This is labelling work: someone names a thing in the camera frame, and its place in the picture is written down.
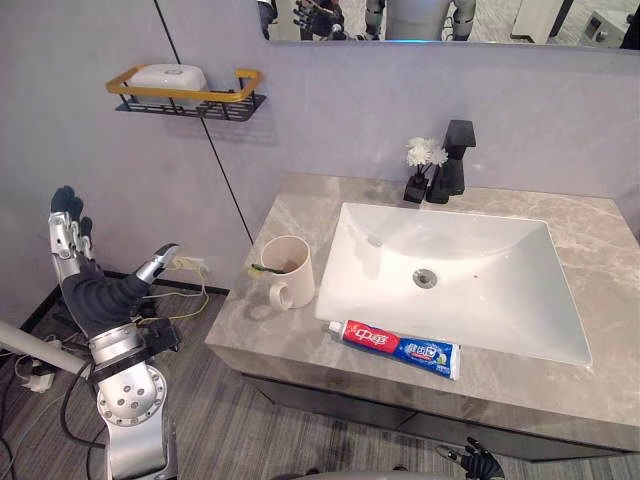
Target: mirror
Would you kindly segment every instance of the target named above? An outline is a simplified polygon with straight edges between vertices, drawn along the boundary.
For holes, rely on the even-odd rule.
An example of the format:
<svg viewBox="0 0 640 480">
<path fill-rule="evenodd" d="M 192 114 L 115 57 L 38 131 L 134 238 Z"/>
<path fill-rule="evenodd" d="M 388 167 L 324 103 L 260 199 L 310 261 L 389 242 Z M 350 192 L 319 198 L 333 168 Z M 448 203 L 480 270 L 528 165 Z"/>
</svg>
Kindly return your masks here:
<svg viewBox="0 0 640 480">
<path fill-rule="evenodd" d="M 271 41 L 467 41 L 638 49 L 639 0 L 257 0 Z"/>
</svg>

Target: marble countertop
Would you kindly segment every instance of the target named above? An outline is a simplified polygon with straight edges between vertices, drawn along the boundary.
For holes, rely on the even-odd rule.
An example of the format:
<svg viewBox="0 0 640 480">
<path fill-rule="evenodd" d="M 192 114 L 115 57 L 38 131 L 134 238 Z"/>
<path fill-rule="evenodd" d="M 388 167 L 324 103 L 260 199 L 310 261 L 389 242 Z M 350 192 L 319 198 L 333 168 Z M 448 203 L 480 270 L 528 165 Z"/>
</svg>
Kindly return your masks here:
<svg viewBox="0 0 640 480">
<path fill-rule="evenodd" d="M 319 287 L 343 202 L 397 205 L 404 185 L 292 174 L 246 265 L 294 234 L 312 250 Z M 593 356 L 579 367 L 463 346 L 457 381 L 345 346 L 306 307 L 276 312 L 269 279 L 240 273 L 206 339 L 232 368 L 489 425 L 640 451 L 640 248 L 613 201 L 467 188 L 428 210 L 547 222 Z"/>
</svg>

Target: white soap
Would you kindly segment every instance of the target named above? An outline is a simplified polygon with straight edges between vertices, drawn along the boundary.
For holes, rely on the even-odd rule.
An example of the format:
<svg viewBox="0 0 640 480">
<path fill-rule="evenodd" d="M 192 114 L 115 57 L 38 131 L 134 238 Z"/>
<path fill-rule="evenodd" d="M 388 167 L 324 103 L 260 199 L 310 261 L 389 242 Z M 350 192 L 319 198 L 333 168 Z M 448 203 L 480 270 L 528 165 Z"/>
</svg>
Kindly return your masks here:
<svg viewBox="0 0 640 480">
<path fill-rule="evenodd" d="M 202 70 L 191 65 L 173 63 L 147 65 L 136 72 L 127 83 L 132 87 L 209 90 Z M 137 98 L 140 103 L 146 105 L 171 105 L 169 99 L 165 97 L 139 96 Z M 193 108 L 202 103 L 202 101 L 189 98 L 174 98 L 174 103 L 183 107 Z"/>
</svg>

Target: wall socket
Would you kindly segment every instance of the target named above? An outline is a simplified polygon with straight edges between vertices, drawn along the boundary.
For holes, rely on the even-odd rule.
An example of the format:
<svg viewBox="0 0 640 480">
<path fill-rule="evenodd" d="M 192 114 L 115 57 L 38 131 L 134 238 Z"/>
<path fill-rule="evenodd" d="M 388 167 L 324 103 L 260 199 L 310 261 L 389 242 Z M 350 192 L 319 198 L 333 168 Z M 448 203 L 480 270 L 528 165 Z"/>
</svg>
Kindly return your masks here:
<svg viewBox="0 0 640 480">
<path fill-rule="evenodd" d="M 209 267 L 204 262 L 204 258 L 177 256 L 173 259 L 175 268 L 199 269 L 200 272 L 208 272 Z"/>
</svg>

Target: sink drain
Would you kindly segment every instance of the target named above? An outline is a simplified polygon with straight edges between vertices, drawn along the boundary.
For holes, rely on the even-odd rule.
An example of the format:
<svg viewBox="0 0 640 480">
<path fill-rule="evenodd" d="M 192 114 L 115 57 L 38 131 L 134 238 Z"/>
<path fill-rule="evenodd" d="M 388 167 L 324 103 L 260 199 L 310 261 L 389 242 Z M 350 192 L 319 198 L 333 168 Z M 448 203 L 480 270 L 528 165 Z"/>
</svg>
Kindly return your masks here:
<svg viewBox="0 0 640 480">
<path fill-rule="evenodd" d="M 413 281 L 420 288 L 433 288 L 438 283 L 438 277 L 431 270 L 421 268 L 413 272 Z"/>
</svg>

